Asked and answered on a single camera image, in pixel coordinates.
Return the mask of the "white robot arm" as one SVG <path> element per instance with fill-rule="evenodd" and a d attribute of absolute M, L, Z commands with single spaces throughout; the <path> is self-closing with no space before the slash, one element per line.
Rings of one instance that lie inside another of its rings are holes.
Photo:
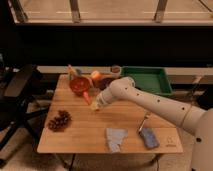
<path fill-rule="evenodd" d="M 131 77 L 113 80 L 92 102 L 99 110 L 115 101 L 133 102 L 195 137 L 189 171 L 213 171 L 213 108 L 205 110 L 139 90 Z"/>

